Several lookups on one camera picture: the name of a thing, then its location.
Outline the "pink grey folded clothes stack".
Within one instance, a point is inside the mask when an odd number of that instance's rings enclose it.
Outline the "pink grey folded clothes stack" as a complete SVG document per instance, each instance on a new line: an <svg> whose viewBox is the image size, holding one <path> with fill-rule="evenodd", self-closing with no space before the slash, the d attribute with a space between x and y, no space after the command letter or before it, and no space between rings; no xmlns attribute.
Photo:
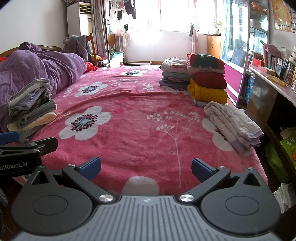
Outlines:
<svg viewBox="0 0 296 241"><path fill-rule="evenodd" d="M166 58L160 66L162 71L160 86L187 89L191 79L187 63L187 60L180 60L177 57Z"/></svg>

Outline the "white plastic bin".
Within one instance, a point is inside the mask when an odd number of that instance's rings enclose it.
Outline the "white plastic bin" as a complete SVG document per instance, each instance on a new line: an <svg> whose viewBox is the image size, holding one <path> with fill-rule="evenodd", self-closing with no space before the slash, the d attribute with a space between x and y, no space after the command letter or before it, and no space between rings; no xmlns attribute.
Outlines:
<svg viewBox="0 0 296 241"><path fill-rule="evenodd" d="M124 52L115 52L110 59L110 67L122 67L124 65Z"/></svg>

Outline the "wooden desk shelf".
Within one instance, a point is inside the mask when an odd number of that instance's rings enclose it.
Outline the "wooden desk shelf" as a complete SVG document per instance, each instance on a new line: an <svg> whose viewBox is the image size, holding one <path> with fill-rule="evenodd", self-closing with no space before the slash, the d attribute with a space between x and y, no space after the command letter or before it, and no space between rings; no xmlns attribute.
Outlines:
<svg viewBox="0 0 296 241"><path fill-rule="evenodd" d="M288 86L270 81L267 74L256 66L250 66L255 74L246 114L260 128L266 125L275 128L295 127L295 92Z"/></svg>

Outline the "orange wooden cabinet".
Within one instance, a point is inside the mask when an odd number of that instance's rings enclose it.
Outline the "orange wooden cabinet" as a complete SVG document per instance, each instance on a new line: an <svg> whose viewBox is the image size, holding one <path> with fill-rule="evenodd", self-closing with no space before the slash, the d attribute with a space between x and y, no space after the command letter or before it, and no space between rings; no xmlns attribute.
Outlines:
<svg viewBox="0 0 296 241"><path fill-rule="evenodd" d="M207 35L207 54L221 57L221 35Z"/></svg>

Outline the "yellow folded sweater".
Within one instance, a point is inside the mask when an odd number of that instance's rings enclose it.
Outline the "yellow folded sweater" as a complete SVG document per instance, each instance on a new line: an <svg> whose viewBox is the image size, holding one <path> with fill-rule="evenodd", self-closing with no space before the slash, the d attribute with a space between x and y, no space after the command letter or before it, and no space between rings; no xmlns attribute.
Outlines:
<svg viewBox="0 0 296 241"><path fill-rule="evenodd" d="M202 87L197 85L192 78L190 79L187 90L194 100L205 102L214 101L219 104L227 104L228 94L225 90Z"/></svg>

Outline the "dark red folded sweater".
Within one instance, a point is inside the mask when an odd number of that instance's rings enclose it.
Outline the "dark red folded sweater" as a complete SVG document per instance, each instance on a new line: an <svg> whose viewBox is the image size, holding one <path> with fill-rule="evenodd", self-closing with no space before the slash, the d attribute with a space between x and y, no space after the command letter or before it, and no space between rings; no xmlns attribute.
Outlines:
<svg viewBox="0 0 296 241"><path fill-rule="evenodd" d="M199 72L194 75L194 80L197 85L206 88L224 90L227 87L224 74L215 72Z"/></svg>

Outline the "striped curtain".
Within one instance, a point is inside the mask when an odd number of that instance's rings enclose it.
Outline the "striped curtain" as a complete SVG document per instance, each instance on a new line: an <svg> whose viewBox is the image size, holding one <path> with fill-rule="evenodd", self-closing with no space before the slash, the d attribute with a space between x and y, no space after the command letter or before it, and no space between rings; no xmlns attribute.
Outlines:
<svg viewBox="0 0 296 241"><path fill-rule="evenodd" d="M105 1L91 0L91 11L92 34L95 41L96 51L98 54L104 55L109 61Z"/></svg>

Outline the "left folded clothes stack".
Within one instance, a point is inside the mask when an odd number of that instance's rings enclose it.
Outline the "left folded clothes stack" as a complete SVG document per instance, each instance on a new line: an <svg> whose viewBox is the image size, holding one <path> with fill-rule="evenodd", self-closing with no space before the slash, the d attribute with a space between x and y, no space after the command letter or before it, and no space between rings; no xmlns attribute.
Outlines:
<svg viewBox="0 0 296 241"><path fill-rule="evenodd" d="M52 99L50 81L36 79L12 95L7 101L8 131L16 131L18 141L26 144L32 136L56 118L57 105Z"/></svg>

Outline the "hanging laundry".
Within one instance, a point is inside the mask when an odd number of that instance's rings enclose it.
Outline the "hanging laundry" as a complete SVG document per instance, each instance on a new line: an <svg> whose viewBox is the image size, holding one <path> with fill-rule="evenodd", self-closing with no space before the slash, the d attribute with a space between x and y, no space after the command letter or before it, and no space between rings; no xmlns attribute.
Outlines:
<svg viewBox="0 0 296 241"><path fill-rule="evenodd" d="M122 19L123 13L137 18L135 0L111 0L109 1L108 16L116 15L118 20Z"/></svg>

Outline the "wooden chair with clothes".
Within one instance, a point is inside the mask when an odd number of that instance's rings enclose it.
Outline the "wooden chair with clothes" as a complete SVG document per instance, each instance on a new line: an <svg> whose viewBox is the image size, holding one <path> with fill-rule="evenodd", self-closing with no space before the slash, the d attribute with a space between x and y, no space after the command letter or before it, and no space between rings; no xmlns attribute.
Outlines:
<svg viewBox="0 0 296 241"><path fill-rule="evenodd" d="M88 42L91 42L92 44L92 54L94 58L91 58L90 53L90 46ZM94 45L94 39L92 33L90 33L88 36L82 35L82 36L68 36L63 40L63 52L65 53L75 53L78 56L80 56L82 59L84 59L86 62L93 63L96 67L98 67L97 57L96 57L96 51L95 51L95 45Z"/></svg>

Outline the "white standing air conditioner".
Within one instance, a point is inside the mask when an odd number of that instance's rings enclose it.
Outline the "white standing air conditioner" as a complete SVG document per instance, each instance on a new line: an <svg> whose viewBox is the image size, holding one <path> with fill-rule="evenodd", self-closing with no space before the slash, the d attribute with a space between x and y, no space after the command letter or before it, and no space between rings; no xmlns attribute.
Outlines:
<svg viewBox="0 0 296 241"><path fill-rule="evenodd" d="M91 4L76 2L67 7L68 35L90 35L92 33Z"/></svg>

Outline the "purple duvet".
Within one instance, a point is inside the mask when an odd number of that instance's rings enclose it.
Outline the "purple duvet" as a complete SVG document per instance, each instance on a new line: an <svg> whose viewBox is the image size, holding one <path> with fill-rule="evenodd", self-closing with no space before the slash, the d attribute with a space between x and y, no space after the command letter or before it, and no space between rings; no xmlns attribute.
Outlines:
<svg viewBox="0 0 296 241"><path fill-rule="evenodd" d="M1 64L1 130L6 132L11 122L7 102L24 86L36 79L50 81L50 93L55 96L74 84L86 70L86 61L75 53L43 50L38 45L23 42Z"/></svg>

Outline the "red cloth beside duvet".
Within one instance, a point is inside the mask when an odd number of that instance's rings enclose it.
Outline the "red cloth beside duvet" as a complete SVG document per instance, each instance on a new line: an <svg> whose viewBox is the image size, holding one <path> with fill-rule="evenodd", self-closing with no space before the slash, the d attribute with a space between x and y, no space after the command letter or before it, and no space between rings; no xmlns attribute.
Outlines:
<svg viewBox="0 0 296 241"><path fill-rule="evenodd" d="M91 62L86 62L86 70L84 73L90 72L90 71L96 71L98 69L97 66L94 66Z"/></svg>

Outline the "pink floral bed blanket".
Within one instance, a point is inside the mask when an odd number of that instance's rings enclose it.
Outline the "pink floral bed blanket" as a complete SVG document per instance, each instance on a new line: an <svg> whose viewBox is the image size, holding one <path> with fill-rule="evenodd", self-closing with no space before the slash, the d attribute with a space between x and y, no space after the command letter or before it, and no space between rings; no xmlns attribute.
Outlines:
<svg viewBox="0 0 296 241"><path fill-rule="evenodd" d="M94 183L114 195L175 195L199 181L191 162L266 174L254 149L238 153L192 105L185 90L161 87L157 66L99 68L56 94L56 119L33 136L55 137L50 170L99 157Z"/></svg>

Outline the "glass display cabinet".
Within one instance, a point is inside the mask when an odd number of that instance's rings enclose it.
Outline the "glass display cabinet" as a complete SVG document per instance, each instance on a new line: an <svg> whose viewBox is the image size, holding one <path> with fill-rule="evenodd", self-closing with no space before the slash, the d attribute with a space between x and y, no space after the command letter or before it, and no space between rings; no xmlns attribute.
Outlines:
<svg viewBox="0 0 296 241"><path fill-rule="evenodd" d="M222 1L221 58L240 69L248 67L253 53L263 53L269 38L268 1Z"/></svg>

